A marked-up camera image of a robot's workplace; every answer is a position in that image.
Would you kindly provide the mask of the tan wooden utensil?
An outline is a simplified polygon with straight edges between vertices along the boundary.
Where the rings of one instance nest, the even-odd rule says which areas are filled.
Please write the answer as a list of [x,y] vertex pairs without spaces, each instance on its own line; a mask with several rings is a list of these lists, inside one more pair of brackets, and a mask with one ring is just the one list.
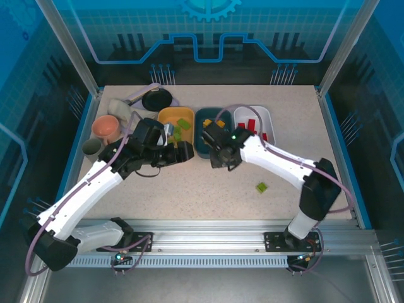
[[151,89],[144,88],[144,89],[142,89],[142,90],[139,90],[139,91],[137,91],[137,92],[131,94],[131,95],[127,98],[127,100],[129,101],[129,105],[132,106],[133,104],[135,104],[136,102],[138,102],[138,100],[141,100],[142,97],[143,97],[146,93],[148,93],[148,92],[153,92],[153,91],[156,91],[156,90],[158,90],[158,88],[151,88]]

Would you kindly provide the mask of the yellow plastic container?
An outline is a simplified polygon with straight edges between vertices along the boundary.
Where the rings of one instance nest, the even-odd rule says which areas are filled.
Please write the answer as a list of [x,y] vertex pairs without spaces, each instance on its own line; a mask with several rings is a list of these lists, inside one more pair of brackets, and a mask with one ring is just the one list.
[[171,123],[175,126],[177,125],[177,121],[183,118],[187,122],[191,124],[191,128],[189,130],[182,129],[181,131],[181,141],[188,141],[192,145],[194,144],[194,118],[195,113],[189,107],[167,107],[162,109],[158,113],[158,121],[162,124]]

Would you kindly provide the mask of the pink ceramic mug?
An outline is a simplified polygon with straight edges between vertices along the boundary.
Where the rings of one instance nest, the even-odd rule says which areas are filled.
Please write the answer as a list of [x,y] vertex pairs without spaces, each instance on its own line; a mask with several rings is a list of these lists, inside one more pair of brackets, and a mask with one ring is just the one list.
[[119,139],[121,135],[120,122],[112,115],[100,116],[92,124],[92,133],[107,146]]

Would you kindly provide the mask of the aluminium frame post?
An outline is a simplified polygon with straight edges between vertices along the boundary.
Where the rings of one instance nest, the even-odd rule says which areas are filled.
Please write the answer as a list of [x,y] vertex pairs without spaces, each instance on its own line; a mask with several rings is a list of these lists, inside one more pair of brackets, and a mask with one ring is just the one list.
[[52,0],[35,0],[76,72],[93,97],[98,97],[98,85],[81,52]]
[[332,86],[352,49],[358,42],[360,35],[362,34],[378,3],[379,0],[363,0],[362,6],[358,10],[346,36],[344,37],[338,51],[335,54],[335,57],[333,58],[319,85],[319,97],[324,97]]

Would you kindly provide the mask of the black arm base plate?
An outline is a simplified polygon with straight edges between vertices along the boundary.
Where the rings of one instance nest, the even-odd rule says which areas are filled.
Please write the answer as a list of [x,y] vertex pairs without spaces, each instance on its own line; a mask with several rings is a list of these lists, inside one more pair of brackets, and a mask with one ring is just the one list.
[[152,232],[134,232],[124,234],[122,239],[114,246],[97,248],[97,252],[131,252],[140,253],[144,247],[145,252],[152,250],[153,233]]
[[268,253],[321,252],[321,240],[317,232],[309,232],[306,238],[298,240],[292,236],[285,237],[284,232],[265,232],[264,246]]

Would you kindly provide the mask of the aluminium frame beam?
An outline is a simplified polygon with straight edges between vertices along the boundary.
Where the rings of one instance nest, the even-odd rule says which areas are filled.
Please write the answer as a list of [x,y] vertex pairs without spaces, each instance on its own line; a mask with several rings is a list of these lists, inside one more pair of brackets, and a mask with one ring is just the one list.
[[[283,232],[288,220],[128,220],[136,232],[153,233],[151,252],[184,255],[264,254],[264,233]],[[355,220],[323,221],[321,247],[326,256],[380,253],[374,230]]]

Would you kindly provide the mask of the black round pan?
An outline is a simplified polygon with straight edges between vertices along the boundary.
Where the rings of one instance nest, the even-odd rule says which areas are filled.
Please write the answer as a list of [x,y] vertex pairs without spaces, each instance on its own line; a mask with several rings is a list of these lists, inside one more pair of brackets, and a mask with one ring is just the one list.
[[153,89],[143,95],[141,100],[143,107],[152,112],[159,112],[171,105],[173,97],[164,88]]

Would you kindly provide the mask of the lilac tray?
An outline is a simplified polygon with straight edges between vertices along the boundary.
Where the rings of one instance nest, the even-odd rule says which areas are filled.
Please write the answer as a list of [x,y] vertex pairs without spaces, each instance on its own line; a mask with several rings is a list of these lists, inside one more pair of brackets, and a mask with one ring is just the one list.
[[[163,87],[162,87],[162,85],[160,85],[160,84],[158,84],[158,83],[152,83],[152,84],[150,84],[150,85],[145,86],[144,88],[151,89],[151,88],[163,88]],[[127,98],[128,98],[128,97],[126,97],[126,98],[124,99],[124,101],[129,105],[129,101],[127,100]],[[133,104],[132,106],[130,106],[130,105],[129,105],[129,106],[130,106],[130,107],[137,108],[137,109],[144,109],[144,110],[146,110],[146,109],[143,107],[141,100],[138,100],[138,102],[136,102],[136,103]],[[171,105],[170,105],[169,107],[175,107],[175,106],[178,106],[178,105],[179,105],[179,101],[173,97],[172,103],[171,103]]]

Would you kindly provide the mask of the dark teal plastic container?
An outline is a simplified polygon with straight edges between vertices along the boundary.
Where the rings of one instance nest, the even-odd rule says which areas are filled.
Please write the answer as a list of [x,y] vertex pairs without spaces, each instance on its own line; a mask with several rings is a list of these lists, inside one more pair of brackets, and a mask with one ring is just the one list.
[[[222,110],[221,107],[203,107],[196,111],[195,113],[195,131],[194,131],[194,148],[198,156],[202,159],[208,160],[209,146],[205,144],[202,139],[203,123],[205,120],[209,119],[214,121],[217,114]],[[225,111],[221,116],[220,120],[224,122],[224,130],[232,132],[234,130],[233,118],[229,111]]]

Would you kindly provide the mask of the grey cup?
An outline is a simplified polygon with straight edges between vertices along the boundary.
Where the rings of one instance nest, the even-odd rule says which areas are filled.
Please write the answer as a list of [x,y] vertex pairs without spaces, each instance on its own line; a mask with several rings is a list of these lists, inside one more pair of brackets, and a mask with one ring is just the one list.
[[103,143],[97,138],[86,140],[81,147],[81,150],[86,157],[98,157],[103,149]]

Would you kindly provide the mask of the beige cloth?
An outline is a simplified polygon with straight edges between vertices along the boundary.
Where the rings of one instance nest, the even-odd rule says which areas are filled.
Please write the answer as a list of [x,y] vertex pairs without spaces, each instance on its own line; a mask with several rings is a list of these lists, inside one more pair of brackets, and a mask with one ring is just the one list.
[[129,125],[129,120],[131,118],[131,114],[136,112],[138,115],[134,115],[133,121],[130,125],[130,130],[134,130],[136,125],[140,121],[141,118],[150,118],[156,119],[158,114],[156,112],[137,109],[134,107],[130,107],[127,103],[118,100],[118,99],[111,99],[109,103],[109,107],[107,110],[108,114],[116,117],[118,121],[121,123],[123,128],[127,128]]

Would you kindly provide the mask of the white plastic container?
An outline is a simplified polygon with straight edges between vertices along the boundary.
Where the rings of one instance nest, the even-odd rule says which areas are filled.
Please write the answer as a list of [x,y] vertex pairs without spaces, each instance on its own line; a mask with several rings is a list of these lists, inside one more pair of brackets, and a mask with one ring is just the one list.
[[268,143],[276,145],[276,139],[273,132],[273,125],[269,110],[260,105],[251,105],[251,107],[258,113],[258,115],[256,115],[255,112],[246,107],[237,107],[233,111],[233,120],[235,127],[238,127],[238,123],[244,123],[247,129],[248,119],[255,119],[256,131],[254,133],[257,134],[258,131],[262,129],[263,133],[267,133],[268,135]]

